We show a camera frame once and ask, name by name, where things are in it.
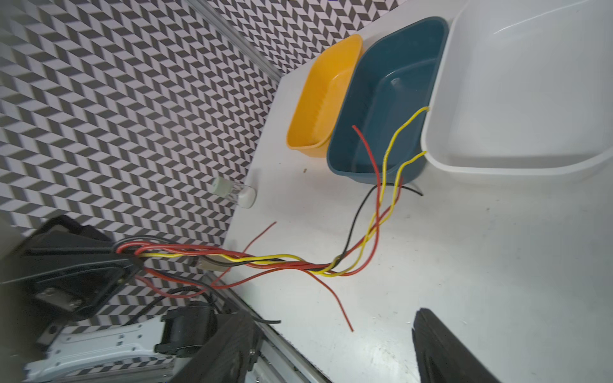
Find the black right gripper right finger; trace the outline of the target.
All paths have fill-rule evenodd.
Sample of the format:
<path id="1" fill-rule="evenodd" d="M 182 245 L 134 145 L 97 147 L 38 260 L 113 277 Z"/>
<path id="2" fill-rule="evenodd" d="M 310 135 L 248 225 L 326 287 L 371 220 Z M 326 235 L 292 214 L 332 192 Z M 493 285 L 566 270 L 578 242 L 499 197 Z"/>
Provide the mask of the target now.
<path id="1" fill-rule="evenodd" d="M 431 310 L 417 311 L 412 335 L 422 382 L 500 382 Z"/>

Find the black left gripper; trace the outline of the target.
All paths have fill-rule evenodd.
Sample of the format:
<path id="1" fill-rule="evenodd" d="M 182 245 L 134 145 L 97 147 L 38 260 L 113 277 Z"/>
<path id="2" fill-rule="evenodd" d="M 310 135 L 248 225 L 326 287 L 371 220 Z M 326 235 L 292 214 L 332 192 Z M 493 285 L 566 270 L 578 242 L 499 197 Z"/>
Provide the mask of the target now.
<path id="1" fill-rule="evenodd" d="M 1 261 L 1 291 L 28 314 L 81 321 L 97 314 L 144 268 L 97 229 L 59 215 Z"/>

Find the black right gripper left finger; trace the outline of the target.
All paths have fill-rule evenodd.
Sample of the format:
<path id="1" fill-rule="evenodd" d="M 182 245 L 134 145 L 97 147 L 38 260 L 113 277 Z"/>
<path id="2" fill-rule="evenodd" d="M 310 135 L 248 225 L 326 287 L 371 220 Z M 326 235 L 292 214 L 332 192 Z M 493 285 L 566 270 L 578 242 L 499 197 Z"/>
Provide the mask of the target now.
<path id="1" fill-rule="evenodd" d="M 261 334 L 246 311 L 219 321 L 216 332 L 171 382 L 244 382 L 255 364 Z"/>

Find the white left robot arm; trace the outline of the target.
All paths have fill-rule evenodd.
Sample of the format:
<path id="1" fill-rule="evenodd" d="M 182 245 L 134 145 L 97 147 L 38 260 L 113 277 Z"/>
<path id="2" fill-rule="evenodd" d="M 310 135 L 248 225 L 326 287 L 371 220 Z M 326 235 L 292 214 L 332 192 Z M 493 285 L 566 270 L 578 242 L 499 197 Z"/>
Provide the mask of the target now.
<path id="1" fill-rule="evenodd" d="M 216 331 L 211 302 L 88 334 L 65 334 L 89 319 L 140 270 L 113 240 L 61 215 L 32 236 L 1 226 L 1 380 L 49 382 L 132 357 L 192 357 Z"/>

